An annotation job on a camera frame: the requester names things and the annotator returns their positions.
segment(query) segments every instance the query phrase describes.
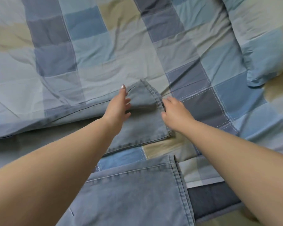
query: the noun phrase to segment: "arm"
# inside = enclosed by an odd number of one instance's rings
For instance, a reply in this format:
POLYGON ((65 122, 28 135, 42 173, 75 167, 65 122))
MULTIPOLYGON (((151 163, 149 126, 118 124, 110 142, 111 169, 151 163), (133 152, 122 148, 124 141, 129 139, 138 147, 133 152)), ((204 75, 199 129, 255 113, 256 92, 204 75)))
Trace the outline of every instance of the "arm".
POLYGON ((0 169, 0 225, 55 225, 130 113, 122 86, 105 115, 0 169))
POLYGON ((283 225, 283 154, 194 120, 182 102, 164 99, 162 118, 210 161, 264 225, 283 225))

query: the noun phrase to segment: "pillow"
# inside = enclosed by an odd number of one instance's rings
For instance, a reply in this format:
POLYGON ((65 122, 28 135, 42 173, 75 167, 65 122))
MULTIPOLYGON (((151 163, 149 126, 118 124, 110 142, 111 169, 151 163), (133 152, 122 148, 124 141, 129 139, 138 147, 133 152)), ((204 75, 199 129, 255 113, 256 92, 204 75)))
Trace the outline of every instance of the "pillow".
POLYGON ((283 71, 283 0, 223 0, 248 69, 249 86, 283 71))

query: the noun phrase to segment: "bed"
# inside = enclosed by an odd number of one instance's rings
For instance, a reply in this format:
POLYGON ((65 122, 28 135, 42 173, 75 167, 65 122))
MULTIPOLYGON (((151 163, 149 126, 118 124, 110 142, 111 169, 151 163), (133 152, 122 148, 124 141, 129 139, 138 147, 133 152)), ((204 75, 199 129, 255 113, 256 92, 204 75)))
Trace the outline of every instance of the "bed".
MULTIPOLYGON (((283 153, 283 73, 249 87, 235 35, 222 0, 0 0, 0 167, 101 116, 122 83, 133 118, 95 172, 173 154, 191 200, 223 182, 163 124, 168 96, 199 121, 283 153)), ((227 197, 199 219, 240 206, 227 197)))

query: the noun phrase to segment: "hand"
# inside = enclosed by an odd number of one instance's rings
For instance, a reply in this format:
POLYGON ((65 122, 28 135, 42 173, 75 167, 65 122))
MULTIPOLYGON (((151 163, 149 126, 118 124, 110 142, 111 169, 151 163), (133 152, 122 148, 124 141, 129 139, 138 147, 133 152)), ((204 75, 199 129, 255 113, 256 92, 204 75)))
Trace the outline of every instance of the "hand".
POLYGON ((110 130, 114 136, 121 131, 124 121, 131 115, 131 113, 125 113, 131 108, 131 104, 129 103, 131 99, 126 98, 127 94, 126 87, 123 84, 119 94, 109 102, 106 112, 102 117, 110 126, 110 130))
POLYGON ((193 116, 183 103, 175 98, 168 97, 167 99, 162 99, 162 101, 166 108, 165 112, 161 112, 163 121, 169 128, 182 133, 186 122, 194 120, 193 116))

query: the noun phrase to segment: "forearm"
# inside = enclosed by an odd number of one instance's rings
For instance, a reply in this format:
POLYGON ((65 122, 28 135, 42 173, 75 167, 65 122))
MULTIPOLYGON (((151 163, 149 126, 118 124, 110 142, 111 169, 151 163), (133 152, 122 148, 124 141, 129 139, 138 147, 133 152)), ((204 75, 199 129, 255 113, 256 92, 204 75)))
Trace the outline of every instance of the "forearm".
POLYGON ((99 119, 1 168, 0 224, 55 225, 113 137, 99 119))
POLYGON ((182 133, 265 225, 283 225, 282 154, 195 120, 182 133))

